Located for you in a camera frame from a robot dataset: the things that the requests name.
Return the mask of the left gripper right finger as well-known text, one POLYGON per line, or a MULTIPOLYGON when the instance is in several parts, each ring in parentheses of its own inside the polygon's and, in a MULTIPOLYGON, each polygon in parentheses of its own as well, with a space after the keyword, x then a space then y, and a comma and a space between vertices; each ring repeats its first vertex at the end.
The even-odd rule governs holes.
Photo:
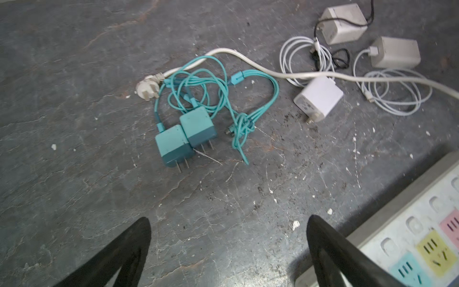
POLYGON ((318 215, 308 219, 307 241, 321 287, 344 287, 344 277, 354 287, 403 286, 318 215))

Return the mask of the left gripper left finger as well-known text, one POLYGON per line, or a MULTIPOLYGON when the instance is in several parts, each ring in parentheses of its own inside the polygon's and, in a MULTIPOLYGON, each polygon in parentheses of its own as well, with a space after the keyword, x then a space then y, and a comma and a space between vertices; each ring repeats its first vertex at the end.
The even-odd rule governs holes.
POLYGON ((139 284, 151 243, 149 219, 142 217, 86 264, 57 283, 58 287, 104 287, 114 275, 115 287, 139 284))

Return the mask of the white multicolour power strip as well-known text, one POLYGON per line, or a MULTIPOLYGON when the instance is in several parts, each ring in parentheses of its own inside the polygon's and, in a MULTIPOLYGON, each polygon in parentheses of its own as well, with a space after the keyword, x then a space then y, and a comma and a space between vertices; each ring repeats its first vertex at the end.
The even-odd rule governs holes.
MULTIPOLYGON (((349 236, 403 287, 459 284, 459 154, 449 153, 349 236)), ((298 287, 320 287, 312 266, 298 287)))

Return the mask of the teal charger cube front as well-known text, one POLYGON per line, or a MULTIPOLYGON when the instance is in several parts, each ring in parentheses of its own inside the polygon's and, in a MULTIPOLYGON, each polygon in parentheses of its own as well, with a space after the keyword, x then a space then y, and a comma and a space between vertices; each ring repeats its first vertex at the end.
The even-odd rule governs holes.
POLYGON ((180 124, 166 129, 163 123, 159 123, 157 128, 159 134, 155 141, 165 166, 175 167, 196 154, 180 124))

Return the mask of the teal charger cube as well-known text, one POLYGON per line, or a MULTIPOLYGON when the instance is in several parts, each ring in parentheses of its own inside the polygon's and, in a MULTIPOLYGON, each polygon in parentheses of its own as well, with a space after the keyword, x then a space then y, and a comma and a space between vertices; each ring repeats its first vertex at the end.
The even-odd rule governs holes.
POLYGON ((180 139, 182 150, 185 154, 193 154, 193 148, 201 148, 206 152, 206 147, 217 136, 215 126, 204 107, 196 108, 180 116, 180 139))
POLYGON ((166 129, 163 123, 159 123, 157 128, 159 134, 155 141, 165 166, 175 167, 196 154, 180 124, 166 129))

